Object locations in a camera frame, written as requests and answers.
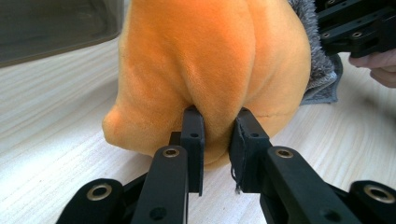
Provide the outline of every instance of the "stuffed animal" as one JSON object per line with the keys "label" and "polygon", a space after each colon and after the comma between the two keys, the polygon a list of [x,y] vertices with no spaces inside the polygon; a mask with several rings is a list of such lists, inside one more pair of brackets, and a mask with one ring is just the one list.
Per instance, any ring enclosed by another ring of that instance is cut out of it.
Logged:
{"label": "stuffed animal", "polygon": [[134,0],[125,20],[119,92],[103,121],[112,145],[153,156],[195,105],[214,169],[229,162],[241,107],[273,136],[303,98],[310,46],[287,0]]}

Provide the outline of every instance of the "wood grain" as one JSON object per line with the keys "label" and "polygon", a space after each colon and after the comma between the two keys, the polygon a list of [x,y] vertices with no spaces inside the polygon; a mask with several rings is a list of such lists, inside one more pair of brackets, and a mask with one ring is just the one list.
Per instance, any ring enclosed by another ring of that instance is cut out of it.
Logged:
{"label": "wood grain", "polygon": [[[396,90],[348,64],[339,102],[301,106],[272,139],[300,151],[323,179],[348,190],[371,179],[396,188]],[[0,223],[55,223],[96,178],[122,184],[151,158],[109,145],[101,121],[117,94],[117,39],[0,69]],[[205,173],[190,223],[265,223],[259,195],[234,193],[230,166]]]}

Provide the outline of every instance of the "plush fur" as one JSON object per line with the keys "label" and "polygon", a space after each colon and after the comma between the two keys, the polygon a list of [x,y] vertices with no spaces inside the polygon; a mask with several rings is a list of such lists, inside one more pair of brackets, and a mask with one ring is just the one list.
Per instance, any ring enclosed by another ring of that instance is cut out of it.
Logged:
{"label": "plush fur", "polygon": [[147,155],[205,120],[205,168],[229,162],[233,121],[250,109],[273,136],[295,113],[310,74],[304,27],[287,0],[134,0],[120,37],[119,93],[107,142]]}

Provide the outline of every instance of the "human hand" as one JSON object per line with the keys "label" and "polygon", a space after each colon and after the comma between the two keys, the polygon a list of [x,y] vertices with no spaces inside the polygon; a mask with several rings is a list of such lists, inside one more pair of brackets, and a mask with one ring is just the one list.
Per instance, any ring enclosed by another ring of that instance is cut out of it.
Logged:
{"label": "human hand", "polygon": [[357,67],[370,68],[373,79],[386,87],[396,88],[396,49],[361,58],[349,57],[349,62]]}

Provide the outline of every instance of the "orange fabric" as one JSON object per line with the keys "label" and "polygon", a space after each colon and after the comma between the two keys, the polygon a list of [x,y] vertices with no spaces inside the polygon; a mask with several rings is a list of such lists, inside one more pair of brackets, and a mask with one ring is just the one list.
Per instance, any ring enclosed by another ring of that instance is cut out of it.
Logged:
{"label": "orange fabric", "polygon": [[195,105],[205,168],[229,162],[242,106],[276,134],[302,100],[310,48],[287,0],[134,0],[120,37],[119,94],[107,142],[153,156]]}

